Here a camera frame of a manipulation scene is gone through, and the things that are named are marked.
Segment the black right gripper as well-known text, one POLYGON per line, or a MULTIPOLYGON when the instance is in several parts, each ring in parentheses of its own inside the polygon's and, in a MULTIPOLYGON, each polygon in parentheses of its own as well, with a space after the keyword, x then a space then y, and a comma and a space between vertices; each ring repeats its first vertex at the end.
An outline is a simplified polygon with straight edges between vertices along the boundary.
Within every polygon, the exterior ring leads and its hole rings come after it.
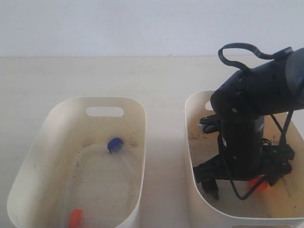
POLYGON ((285 175, 290 174, 295 152, 286 144, 264 145, 258 154, 258 160, 240 161, 223 158, 221 154, 193 168, 196 182, 201 182, 206 194, 219 200, 219 189, 216 180, 250 181, 259 176, 266 176, 266 182, 274 186, 285 175))

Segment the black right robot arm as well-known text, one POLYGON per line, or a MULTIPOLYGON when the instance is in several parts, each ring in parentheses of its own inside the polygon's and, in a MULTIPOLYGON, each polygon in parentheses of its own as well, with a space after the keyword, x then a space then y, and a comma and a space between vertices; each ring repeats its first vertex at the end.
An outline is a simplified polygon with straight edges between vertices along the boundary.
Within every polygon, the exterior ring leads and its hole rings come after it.
POLYGON ((196 182, 216 200, 217 180, 253 181, 245 195, 238 195, 246 200, 262 184, 273 186, 291 173, 295 152, 286 134, 294 111, 304 107, 303 49, 265 54, 246 43, 224 46, 232 48, 266 62, 250 68, 218 51, 221 62, 237 71, 211 95, 214 114, 199 121, 203 133, 218 133, 218 154, 193 168, 196 182))

